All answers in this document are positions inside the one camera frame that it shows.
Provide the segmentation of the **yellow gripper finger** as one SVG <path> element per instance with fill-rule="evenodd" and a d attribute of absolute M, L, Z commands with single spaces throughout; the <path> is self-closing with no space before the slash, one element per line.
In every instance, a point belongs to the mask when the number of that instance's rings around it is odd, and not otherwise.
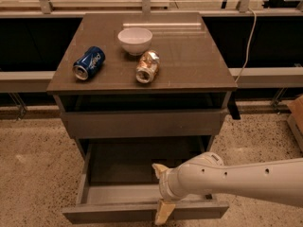
<path fill-rule="evenodd" d="M 167 178 L 168 168 L 161 164 L 152 164 L 152 168 L 154 169 L 155 176 L 158 180 Z"/>
<path fill-rule="evenodd" d="M 176 204 L 169 201 L 164 201 L 160 199 L 157 204 L 157 210 L 155 214 L 154 224 L 157 226 L 163 225 L 169 219 L 175 209 Z"/>

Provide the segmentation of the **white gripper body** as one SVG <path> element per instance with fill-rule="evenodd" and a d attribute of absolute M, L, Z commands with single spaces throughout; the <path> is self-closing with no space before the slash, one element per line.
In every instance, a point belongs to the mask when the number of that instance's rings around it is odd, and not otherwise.
<path fill-rule="evenodd" d="M 168 168 L 162 171 L 159 175 L 159 191 L 165 201 L 179 201 L 180 196 L 177 196 L 169 186 L 169 174 L 171 169 Z"/>

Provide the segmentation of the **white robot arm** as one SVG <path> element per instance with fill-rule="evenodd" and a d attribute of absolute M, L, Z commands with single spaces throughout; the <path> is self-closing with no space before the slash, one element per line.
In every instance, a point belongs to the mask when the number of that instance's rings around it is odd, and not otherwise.
<path fill-rule="evenodd" d="M 227 166 L 213 152 L 193 157 L 178 167 L 154 164 L 162 198 L 154 223 L 162 225 L 189 195 L 231 194 L 291 206 L 303 206 L 303 159 Z"/>

